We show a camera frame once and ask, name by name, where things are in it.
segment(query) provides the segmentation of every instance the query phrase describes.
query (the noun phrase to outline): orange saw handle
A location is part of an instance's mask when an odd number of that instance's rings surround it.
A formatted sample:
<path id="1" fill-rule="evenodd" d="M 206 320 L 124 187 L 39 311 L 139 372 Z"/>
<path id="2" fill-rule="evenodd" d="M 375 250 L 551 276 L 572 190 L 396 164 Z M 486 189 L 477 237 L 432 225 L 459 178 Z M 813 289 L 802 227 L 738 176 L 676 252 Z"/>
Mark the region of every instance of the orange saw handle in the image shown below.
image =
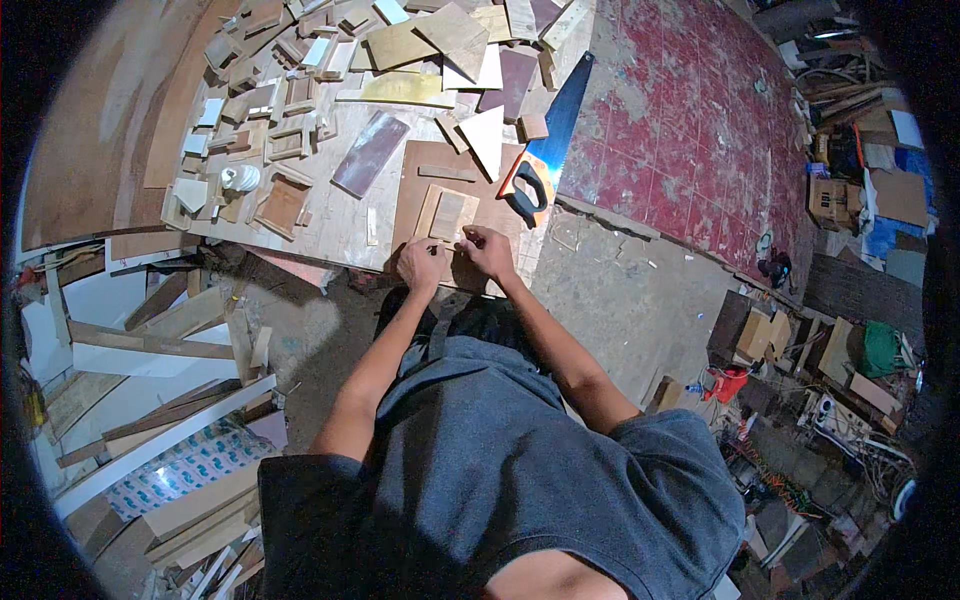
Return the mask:
<path id="1" fill-rule="evenodd" d="M 530 197 L 514 185 L 514 178 L 521 178 L 529 183 L 534 191 L 537 192 L 537 203 L 531 202 Z M 549 207 L 557 191 L 553 189 L 553 181 L 550 180 L 550 172 L 546 168 L 546 163 L 533 156 L 527 151 L 517 157 L 513 168 L 503 181 L 497 198 L 507 201 L 507 204 L 516 211 L 516 214 L 523 218 L 527 227 L 532 229 L 543 222 L 546 216 L 544 210 Z"/>

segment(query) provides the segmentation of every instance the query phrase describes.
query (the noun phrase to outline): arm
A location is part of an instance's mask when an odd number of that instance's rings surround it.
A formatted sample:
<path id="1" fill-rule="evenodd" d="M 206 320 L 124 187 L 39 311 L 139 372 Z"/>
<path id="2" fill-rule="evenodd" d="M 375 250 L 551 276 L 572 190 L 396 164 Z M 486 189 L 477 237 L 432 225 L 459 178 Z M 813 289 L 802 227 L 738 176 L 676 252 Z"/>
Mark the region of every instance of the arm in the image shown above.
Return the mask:
<path id="1" fill-rule="evenodd" d="M 587 427 L 608 434 L 618 423 L 642 414 L 523 284 L 514 271 L 510 240 L 493 229 L 476 226 L 464 227 L 464 233 L 467 239 L 459 249 L 507 295 L 538 356 L 550 367 L 564 398 Z"/>
<path id="2" fill-rule="evenodd" d="M 438 251 L 431 240 L 411 240 L 396 268 L 410 294 L 340 388 L 324 428 L 310 445 L 311 454 L 340 454 L 361 462 L 366 457 L 376 408 L 396 378 L 400 359 L 446 268 L 444 249 Z"/>

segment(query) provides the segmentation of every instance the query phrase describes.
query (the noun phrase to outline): wooden workbench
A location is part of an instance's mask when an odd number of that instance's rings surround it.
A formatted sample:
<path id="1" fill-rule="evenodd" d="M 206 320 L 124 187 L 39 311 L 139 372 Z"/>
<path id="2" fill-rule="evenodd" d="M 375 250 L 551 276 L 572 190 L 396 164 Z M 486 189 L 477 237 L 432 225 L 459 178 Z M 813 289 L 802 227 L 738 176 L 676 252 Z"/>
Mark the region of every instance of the wooden workbench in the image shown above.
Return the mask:
<path id="1" fill-rule="evenodd" d="M 592 0 L 587 16 L 583 18 L 557 53 L 556 81 L 558 86 L 563 84 L 577 61 L 589 48 L 594 9 L 595 0 Z M 361 35 L 360 39 L 363 39 L 366 33 L 368 32 Z M 260 81 L 283 76 L 282 67 L 271 56 L 272 45 L 272 43 L 267 44 L 254 57 L 263 71 L 263 74 L 258 76 Z M 429 64 L 425 65 L 424 71 L 431 66 Z M 433 72 L 439 73 L 439 68 L 436 68 Z M 241 211 L 241 218 L 237 223 L 230 223 L 224 219 L 195 221 L 189 231 L 198 235 L 226 239 L 260 248 L 291 252 L 333 264 L 382 271 L 391 254 L 396 196 L 400 185 L 405 142 L 407 140 L 443 142 L 443 134 L 436 125 L 434 117 L 440 114 L 449 114 L 449 112 L 443 108 L 334 102 L 338 90 L 357 89 L 360 87 L 362 78 L 363 73 L 349 73 L 343 82 L 322 83 L 320 85 L 316 114 L 318 117 L 326 117 L 331 123 L 335 122 L 337 136 L 317 144 L 314 147 L 316 152 L 312 156 L 300 160 L 293 158 L 283 161 L 284 164 L 296 167 L 315 180 L 306 200 L 306 209 L 313 213 L 313 218 L 308 227 L 297 228 L 298 234 L 294 241 L 288 241 L 267 228 L 260 228 L 259 230 L 252 228 L 244 222 L 243 211 Z M 546 112 L 556 95 L 556 92 L 548 92 L 543 87 L 539 68 L 534 74 L 533 81 L 532 89 L 524 99 L 521 113 Z M 226 95 L 227 87 L 225 85 L 210 88 L 205 82 L 198 82 L 194 112 L 199 114 L 206 98 L 226 97 Z M 453 116 L 458 120 L 471 116 L 475 111 L 479 97 L 479 93 L 460 92 L 457 98 L 457 107 L 452 111 Z M 357 200 L 332 185 L 330 178 L 353 144 L 354 139 L 377 110 L 392 114 L 395 118 L 409 125 L 410 131 L 404 142 L 397 147 L 384 169 L 374 180 L 370 191 L 364 198 Z M 272 129 L 282 129 L 295 125 L 301 118 L 301 115 L 281 118 Z M 511 142 L 516 143 L 516 128 L 505 125 L 504 143 Z M 244 162 L 260 167 L 265 176 L 269 173 L 263 169 L 264 156 L 255 156 Z M 236 165 L 243 164 L 243 162 L 228 163 L 227 155 L 215 155 L 208 159 L 206 171 L 208 178 L 211 180 L 211 185 L 216 181 L 216 174 L 228 164 Z M 266 193 L 269 186 L 272 185 L 269 179 L 269 176 L 262 178 L 261 188 L 254 190 L 248 196 L 257 197 Z M 481 202 L 502 201 L 494 198 L 484 198 L 481 199 Z M 367 245 L 368 207 L 376 209 L 376 238 L 378 241 L 376 246 Z M 525 229 L 519 236 L 516 268 L 527 283 L 530 282 L 533 272 L 537 268 L 540 249 L 547 228 L 548 224 L 544 223 L 533 230 Z"/>

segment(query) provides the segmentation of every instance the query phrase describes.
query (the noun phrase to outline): triangular wood piece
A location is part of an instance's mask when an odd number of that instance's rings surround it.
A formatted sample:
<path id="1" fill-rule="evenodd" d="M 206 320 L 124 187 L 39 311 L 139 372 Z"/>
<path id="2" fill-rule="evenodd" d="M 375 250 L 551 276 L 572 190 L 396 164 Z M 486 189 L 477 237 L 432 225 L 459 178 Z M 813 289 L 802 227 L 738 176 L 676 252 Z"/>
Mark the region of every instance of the triangular wood piece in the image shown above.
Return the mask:
<path id="1" fill-rule="evenodd" d="M 421 36 L 453 62 L 465 77 L 476 83 L 490 32 L 452 2 L 430 16 L 412 22 Z"/>
<path id="2" fill-rule="evenodd" d="M 500 158 L 503 151 L 503 107 L 491 108 L 460 123 L 473 153 L 491 181 L 500 179 Z"/>

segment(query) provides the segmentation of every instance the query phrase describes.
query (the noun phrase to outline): person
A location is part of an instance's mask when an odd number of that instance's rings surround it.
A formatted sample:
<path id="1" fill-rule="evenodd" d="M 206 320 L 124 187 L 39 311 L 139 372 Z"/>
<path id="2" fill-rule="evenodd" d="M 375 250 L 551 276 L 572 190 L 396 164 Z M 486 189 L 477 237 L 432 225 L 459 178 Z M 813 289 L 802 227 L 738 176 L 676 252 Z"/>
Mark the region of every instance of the person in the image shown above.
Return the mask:
<path id="1" fill-rule="evenodd" d="M 705 422 L 645 417 L 526 288 L 507 237 L 464 233 L 507 300 L 437 334 L 444 249 L 406 244 L 407 289 L 310 454 L 259 468 L 267 596 L 709 597 L 744 507 Z"/>

